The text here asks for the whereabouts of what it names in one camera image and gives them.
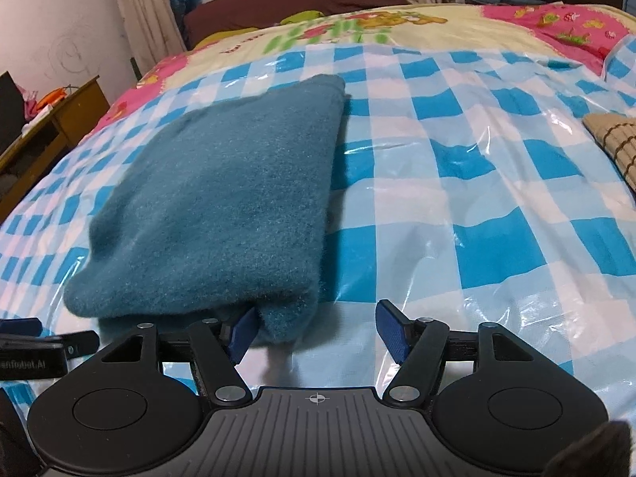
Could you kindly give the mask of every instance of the scribble on wall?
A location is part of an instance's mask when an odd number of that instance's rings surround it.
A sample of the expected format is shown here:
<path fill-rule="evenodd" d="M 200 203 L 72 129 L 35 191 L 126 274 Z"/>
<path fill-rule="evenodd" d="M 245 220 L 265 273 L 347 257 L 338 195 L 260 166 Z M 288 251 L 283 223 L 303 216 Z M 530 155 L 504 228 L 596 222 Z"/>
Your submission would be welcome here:
<path fill-rule="evenodd" d="M 99 73 L 100 46 L 95 30 L 79 20 L 57 36 L 48 49 L 51 69 L 59 78 L 91 78 Z"/>

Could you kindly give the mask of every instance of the orange object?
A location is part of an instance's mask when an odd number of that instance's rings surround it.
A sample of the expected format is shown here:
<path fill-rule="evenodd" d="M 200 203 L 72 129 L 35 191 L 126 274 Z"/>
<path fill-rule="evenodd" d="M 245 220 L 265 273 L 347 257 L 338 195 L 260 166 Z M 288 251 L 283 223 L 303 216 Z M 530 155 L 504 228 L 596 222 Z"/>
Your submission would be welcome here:
<path fill-rule="evenodd" d="M 65 97 L 66 97 L 66 90 L 63 87 L 58 87 L 57 89 L 54 89 L 53 91 L 45 95 L 44 98 L 42 98 L 42 100 L 40 100 L 36 104 L 36 112 L 39 113 L 49 104 L 50 105 L 57 104 L 60 100 L 62 100 Z"/>

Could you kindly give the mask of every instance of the ribbed rubber surface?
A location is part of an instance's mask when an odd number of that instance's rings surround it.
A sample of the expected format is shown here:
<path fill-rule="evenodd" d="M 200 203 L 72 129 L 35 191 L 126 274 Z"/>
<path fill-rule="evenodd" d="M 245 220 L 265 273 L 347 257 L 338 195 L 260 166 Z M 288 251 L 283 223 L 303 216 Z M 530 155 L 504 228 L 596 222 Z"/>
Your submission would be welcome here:
<path fill-rule="evenodd" d="M 49 471 L 43 477 L 62 477 Z M 216 412 L 173 460 L 135 477 L 493 477 L 463 462 L 415 411 L 371 389 L 265 388 Z"/>

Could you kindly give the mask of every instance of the wooden cabinet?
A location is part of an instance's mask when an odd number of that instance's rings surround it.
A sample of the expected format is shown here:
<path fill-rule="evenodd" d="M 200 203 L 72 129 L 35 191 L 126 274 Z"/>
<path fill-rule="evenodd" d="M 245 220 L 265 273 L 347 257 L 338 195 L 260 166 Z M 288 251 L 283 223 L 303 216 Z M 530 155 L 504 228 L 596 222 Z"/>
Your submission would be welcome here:
<path fill-rule="evenodd" d="M 65 154 L 93 130 L 109 109 L 98 77 L 84 84 L 56 105 L 26 134 L 0 154 L 0 174 L 11 173 L 16 182 L 0 199 L 0 222 Z M 21 161 L 28 160 L 27 166 Z"/>

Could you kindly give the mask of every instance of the beige checkered cloth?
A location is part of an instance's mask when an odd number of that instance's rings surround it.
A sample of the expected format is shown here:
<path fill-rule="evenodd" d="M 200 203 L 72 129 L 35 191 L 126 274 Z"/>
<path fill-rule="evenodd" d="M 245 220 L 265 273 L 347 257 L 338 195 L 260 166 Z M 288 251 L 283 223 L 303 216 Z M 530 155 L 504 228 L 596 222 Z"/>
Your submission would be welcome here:
<path fill-rule="evenodd" d="M 636 118 L 615 113 L 590 113 L 583 123 L 636 191 Z"/>

